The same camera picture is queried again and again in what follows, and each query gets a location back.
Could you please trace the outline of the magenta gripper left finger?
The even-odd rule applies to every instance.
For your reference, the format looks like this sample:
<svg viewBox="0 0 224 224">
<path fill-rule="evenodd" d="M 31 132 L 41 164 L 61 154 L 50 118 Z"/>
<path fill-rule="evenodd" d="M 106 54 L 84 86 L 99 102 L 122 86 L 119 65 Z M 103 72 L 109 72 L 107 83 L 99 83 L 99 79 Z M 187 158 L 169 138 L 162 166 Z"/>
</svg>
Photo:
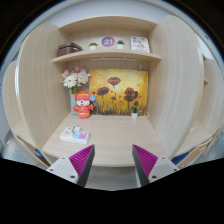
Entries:
<svg viewBox="0 0 224 224">
<path fill-rule="evenodd" d="M 90 145 L 70 157 L 60 157 L 47 171 L 84 187 L 88 180 L 94 156 L 95 146 Z"/>
</svg>

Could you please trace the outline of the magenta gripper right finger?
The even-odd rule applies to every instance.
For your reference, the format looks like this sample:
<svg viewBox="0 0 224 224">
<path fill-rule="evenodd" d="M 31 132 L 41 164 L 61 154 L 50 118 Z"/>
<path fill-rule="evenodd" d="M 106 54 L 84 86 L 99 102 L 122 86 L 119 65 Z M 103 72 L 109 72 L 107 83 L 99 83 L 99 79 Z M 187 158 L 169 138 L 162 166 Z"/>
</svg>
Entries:
<svg viewBox="0 0 224 224">
<path fill-rule="evenodd" d="M 140 146 L 132 146 L 137 180 L 141 187 L 175 173 L 179 168 L 167 157 L 157 157 Z"/>
</svg>

